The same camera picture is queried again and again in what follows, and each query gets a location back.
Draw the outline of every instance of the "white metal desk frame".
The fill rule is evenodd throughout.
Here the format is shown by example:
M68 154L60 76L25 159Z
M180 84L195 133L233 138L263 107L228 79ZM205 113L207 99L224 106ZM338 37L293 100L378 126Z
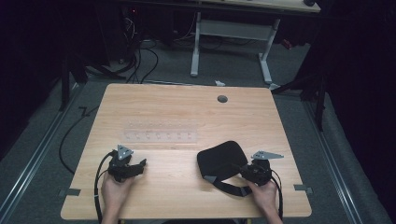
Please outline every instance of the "white metal desk frame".
M262 75L264 76L264 81L268 84L271 84L272 79L268 69L267 57L274 42L279 23L280 19L276 19L272 26L228 21L201 20L201 12L197 12L195 45L191 63L191 76L198 76L200 35L218 35L266 41L264 52L259 54L259 60L262 66Z

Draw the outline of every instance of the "person's right hand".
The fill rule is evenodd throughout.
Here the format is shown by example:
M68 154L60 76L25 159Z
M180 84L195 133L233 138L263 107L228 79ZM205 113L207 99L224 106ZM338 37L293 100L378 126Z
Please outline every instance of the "person's right hand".
M267 218L268 223L283 223L276 211L276 184L272 181L268 181L263 186L257 186L250 181L247 181L247 184L253 192L255 203Z

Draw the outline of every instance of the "table top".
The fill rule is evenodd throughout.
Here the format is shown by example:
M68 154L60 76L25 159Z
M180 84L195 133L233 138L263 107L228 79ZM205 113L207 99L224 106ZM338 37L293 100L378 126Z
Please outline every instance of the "table top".
M299 12L320 12L318 4L307 6L303 0L198 0L203 3L230 4L244 7L266 7Z
M220 95L228 101L219 102ZM305 192L294 189L303 183L268 89L110 84L70 186L80 194L66 196L61 215L97 219L95 173L102 158L122 144L134 150L131 164L143 159L148 164L136 177L121 218L261 217L251 195L229 195L201 177L197 153L229 140L249 161L258 150L284 155L270 160L282 181L284 217L311 214ZM227 182L246 185L240 175Z

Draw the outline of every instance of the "wooden table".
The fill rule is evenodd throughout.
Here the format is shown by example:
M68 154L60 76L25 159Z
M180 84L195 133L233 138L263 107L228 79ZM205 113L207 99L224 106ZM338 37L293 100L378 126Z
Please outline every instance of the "wooden table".
M218 96L227 97L220 103ZM125 134L167 132L185 134L181 140L131 142ZM97 219L93 202L94 176L102 158L117 144L134 150L131 164L148 160L136 178L121 218L261 217L251 195L240 198L221 192L203 180L197 165L199 151L223 142L237 142L250 161L258 150L284 155L271 160L283 186L284 216L307 217L311 207L301 185L271 92L263 88L110 84L98 110L90 136L70 186L79 196L67 196L64 219ZM240 176L229 183L244 186Z

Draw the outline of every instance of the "black strap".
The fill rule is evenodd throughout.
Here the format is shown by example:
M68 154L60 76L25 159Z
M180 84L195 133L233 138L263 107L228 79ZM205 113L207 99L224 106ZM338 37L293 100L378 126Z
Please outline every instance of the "black strap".
M204 179L209 181L210 183L213 184L217 189L220 189L226 193L239 196L239 197L245 197L251 193L251 189L248 186L245 187L237 187L231 184L227 184L224 182L221 182L216 176L211 176L211 175L205 175Z

